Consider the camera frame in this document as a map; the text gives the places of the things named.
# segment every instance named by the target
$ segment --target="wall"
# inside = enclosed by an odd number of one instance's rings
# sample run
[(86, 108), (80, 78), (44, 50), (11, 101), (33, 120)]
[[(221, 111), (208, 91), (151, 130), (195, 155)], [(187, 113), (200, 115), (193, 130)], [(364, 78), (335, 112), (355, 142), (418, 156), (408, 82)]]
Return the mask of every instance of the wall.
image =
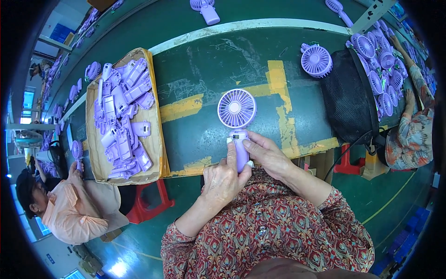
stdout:
[[(34, 242), (32, 246), (55, 278), (66, 276), (76, 268), (81, 271), (85, 278), (91, 278), (88, 273), (79, 268), (80, 259), (74, 252), (70, 253), (68, 249), (68, 247), (72, 248), (71, 245), (63, 243), (54, 235), (51, 234), (40, 241)], [(50, 254), (54, 264), (50, 262), (46, 254)]]

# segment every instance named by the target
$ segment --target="black hat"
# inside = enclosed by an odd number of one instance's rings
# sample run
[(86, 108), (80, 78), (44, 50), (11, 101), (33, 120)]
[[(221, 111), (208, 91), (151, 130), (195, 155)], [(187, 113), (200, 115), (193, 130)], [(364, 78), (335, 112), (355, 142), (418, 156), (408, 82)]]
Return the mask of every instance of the black hat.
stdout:
[(17, 199), (20, 202), (26, 216), (32, 219), (36, 214), (29, 208), (30, 204), (34, 203), (33, 189), (34, 189), (35, 179), (28, 172), (28, 169), (22, 170), (22, 173), (16, 179), (16, 193)]

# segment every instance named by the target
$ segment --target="white edge strip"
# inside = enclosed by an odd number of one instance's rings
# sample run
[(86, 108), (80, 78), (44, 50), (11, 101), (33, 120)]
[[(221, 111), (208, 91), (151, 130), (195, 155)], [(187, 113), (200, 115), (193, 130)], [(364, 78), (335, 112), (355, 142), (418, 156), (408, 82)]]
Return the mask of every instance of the white edge strip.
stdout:
[[(344, 26), (334, 25), (331, 23), (321, 21), (310, 21), (306, 19), (293, 19), (293, 18), (265, 18), (265, 19), (251, 19), (247, 21), (235, 21), (228, 22), (220, 25), (213, 25), (196, 31), (186, 33), (184, 35), (175, 37), (168, 41), (165, 41), (159, 45), (151, 47), (149, 51), (152, 55), (157, 55), (163, 51), (169, 50), (176, 46), (186, 44), (191, 41), (202, 39), (205, 37), (228, 33), (232, 31), (240, 31), (255, 28), (267, 28), (267, 27), (295, 27), (295, 28), (312, 28), (321, 29), (324, 31), (340, 33), (348, 35), (347, 28)], [(87, 98), (86, 94), (83, 94), (73, 106), (62, 117), (66, 120)]]

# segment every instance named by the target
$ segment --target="red paisley shirt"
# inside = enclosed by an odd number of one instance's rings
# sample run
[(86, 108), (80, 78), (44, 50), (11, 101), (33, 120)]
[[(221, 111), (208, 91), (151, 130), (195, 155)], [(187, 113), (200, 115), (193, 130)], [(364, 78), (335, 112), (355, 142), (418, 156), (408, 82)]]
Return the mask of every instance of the red paisley shirt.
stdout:
[(367, 272), (375, 251), (339, 190), (316, 207), (255, 168), (245, 188), (196, 237), (169, 225), (161, 257), (165, 278), (244, 278), (270, 258), (294, 259), (315, 271)]

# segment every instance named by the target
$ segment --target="stool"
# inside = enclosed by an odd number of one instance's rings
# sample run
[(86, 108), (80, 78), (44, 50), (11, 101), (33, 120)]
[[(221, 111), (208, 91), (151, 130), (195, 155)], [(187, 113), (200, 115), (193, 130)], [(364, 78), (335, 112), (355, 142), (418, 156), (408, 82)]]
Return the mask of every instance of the stool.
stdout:
[[(152, 183), (156, 183), (158, 186), (158, 191), (161, 197), (161, 204), (153, 209), (148, 209), (147, 207), (149, 206), (149, 204), (142, 200), (141, 193), (144, 188)], [(162, 179), (159, 179), (156, 182), (152, 183), (136, 186), (135, 204), (133, 205), (133, 208), (130, 210), (130, 212), (126, 215), (130, 223), (139, 224), (141, 222), (150, 220), (169, 207), (175, 205), (175, 200), (169, 200), (164, 181)]]
[[(343, 145), (341, 147), (342, 153), (344, 153), (348, 149), (349, 146), (350, 146), (349, 144)], [(359, 170), (364, 165), (365, 165), (365, 158), (359, 158), (358, 165), (355, 165), (355, 166), (351, 165), (350, 164), (350, 150), (349, 150), (341, 158), (341, 164), (340, 165), (336, 164), (334, 166), (333, 172), (340, 172), (340, 173), (345, 173), (348, 175), (359, 175), (360, 174)]]

